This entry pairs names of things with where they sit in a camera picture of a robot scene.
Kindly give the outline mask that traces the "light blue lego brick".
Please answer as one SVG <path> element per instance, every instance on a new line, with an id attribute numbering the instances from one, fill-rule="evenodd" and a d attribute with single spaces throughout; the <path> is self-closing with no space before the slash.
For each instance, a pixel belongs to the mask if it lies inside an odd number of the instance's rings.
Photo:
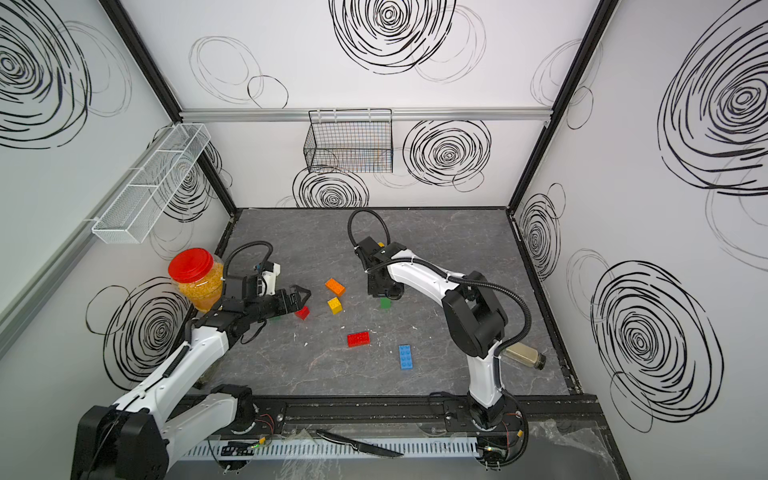
<path id="1" fill-rule="evenodd" d="M 404 344 L 398 346 L 398 355 L 399 355 L 399 363 L 400 368 L 402 370 L 412 370 L 413 369 L 413 357 L 412 357 L 412 350 L 411 346 Z"/>

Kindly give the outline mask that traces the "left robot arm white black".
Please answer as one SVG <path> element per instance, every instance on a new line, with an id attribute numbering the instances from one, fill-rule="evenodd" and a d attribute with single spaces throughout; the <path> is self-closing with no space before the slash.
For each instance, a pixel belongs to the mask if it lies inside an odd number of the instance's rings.
<path id="1" fill-rule="evenodd" d="M 220 385 L 176 414 L 195 382 L 254 323 L 293 314 L 311 292 L 298 285 L 272 295 L 223 295 L 181 345 L 144 381 L 110 406 L 94 406 L 77 426 L 74 479 L 162 479 L 188 451 L 221 429 L 249 432 L 258 421 L 251 391 Z"/>

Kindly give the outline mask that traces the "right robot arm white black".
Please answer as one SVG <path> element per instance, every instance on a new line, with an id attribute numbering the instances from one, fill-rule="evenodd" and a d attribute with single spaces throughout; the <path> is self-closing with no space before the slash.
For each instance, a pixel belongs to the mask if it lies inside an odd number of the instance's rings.
<path id="1" fill-rule="evenodd" d="M 466 355 L 469 369 L 468 408 L 475 426 L 491 431 L 506 410 L 499 349 L 504 344 L 508 316 L 496 294 L 504 287 L 491 284 L 478 272 L 469 275 L 441 269 L 408 249 L 398 252 L 358 247 L 368 277 L 369 294 L 396 300 L 407 286 L 443 308 L 454 344 Z"/>

